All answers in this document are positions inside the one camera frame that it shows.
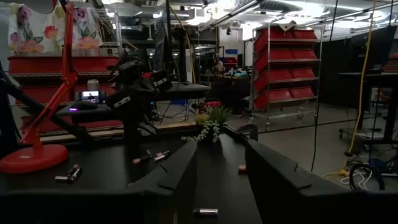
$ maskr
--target potted plant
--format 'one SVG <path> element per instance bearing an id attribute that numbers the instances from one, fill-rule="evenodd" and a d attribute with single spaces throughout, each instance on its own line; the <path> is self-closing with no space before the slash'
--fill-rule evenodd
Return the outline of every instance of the potted plant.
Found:
<path id="1" fill-rule="evenodd" d="M 213 142 L 218 141 L 220 130 L 228 120 L 231 110 L 224 107 L 205 107 L 205 113 L 195 116 L 198 125 L 203 126 L 202 131 L 197 136 L 181 137 L 185 141 Z"/>

